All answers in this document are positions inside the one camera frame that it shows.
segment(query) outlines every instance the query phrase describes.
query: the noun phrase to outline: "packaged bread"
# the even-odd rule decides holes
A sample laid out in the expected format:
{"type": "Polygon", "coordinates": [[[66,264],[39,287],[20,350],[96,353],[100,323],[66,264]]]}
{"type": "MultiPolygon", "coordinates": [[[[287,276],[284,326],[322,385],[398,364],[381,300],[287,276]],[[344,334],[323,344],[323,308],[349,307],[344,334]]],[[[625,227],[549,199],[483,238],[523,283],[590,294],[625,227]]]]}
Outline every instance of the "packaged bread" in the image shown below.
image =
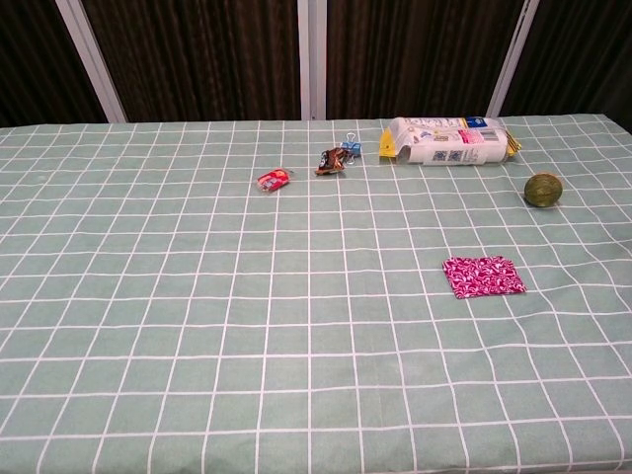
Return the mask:
{"type": "Polygon", "coordinates": [[[379,154],[403,163],[503,163],[520,145],[493,118],[395,118],[380,138],[379,154]]]}

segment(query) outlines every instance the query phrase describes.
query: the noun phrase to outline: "blue binder clip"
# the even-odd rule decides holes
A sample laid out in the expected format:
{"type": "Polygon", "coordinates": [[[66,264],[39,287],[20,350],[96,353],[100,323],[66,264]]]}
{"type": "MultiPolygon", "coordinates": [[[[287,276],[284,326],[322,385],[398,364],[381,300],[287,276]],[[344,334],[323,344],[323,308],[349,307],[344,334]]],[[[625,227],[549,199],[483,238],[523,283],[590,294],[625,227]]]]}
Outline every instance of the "blue binder clip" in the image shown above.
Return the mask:
{"type": "Polygon", "coordinates": [[[347,133],[347,141],[343,141],[340,147],[349,153],[349,158],[347,159],[347,163],[352,165],[356,162],[356,158],[359,158],[362,152],[361,145],[354,141],[356,138],[355,133],[347,133]]]}

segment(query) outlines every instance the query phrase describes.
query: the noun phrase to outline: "curtain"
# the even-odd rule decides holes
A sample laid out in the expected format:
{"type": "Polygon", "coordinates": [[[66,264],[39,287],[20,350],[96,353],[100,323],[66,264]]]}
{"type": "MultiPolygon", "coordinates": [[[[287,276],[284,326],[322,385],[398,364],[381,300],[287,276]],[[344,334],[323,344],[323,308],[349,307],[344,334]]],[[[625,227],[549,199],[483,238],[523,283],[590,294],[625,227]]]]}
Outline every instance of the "curtain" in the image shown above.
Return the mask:
{"type": "Polygon", "coordinates": [[[632,2],[541,0],[502,115],[604,113],[632,131],[632,2]]]}
{"type": "Polygon", "coordinates": [[[300,119],[296,0],[84,0],[130,121],[300,119]]]}
{"type": "Polygon", "coordinates": [[[103,121],[54,0],[0,0],[0,126],[103,121]]]}
{"type": "Polygon", "coordinates": [[[483,115],[522,0],[331,0],[327,116],[483,115]]]}

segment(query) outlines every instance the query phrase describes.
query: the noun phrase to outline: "pink fabric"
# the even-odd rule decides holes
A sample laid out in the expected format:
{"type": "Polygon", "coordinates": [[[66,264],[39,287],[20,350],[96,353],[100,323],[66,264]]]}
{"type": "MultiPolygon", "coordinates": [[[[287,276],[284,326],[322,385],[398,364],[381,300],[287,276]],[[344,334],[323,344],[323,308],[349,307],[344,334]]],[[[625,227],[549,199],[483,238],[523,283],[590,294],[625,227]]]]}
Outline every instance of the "pink fabric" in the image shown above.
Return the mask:
{"type": "Polygon", "coordinates": [[[500,256],[482,259],[452,257],[443,262],[443,271],[459,299],[526,291],[514,262],[500,256]]]}

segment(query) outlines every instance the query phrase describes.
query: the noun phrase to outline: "round green object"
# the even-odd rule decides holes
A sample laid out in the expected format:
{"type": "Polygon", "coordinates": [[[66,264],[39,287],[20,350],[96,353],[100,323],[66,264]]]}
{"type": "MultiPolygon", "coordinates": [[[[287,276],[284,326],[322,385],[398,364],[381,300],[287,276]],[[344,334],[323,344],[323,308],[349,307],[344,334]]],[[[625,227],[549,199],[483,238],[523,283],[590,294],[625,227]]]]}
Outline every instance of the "round green object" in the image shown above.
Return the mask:
{"type": "Polygon", "coordinates": [[[524,185],[524,198],[529,204],[548,207],[562,195],[562,182],[552,173],[537,173],[524,185]]]}

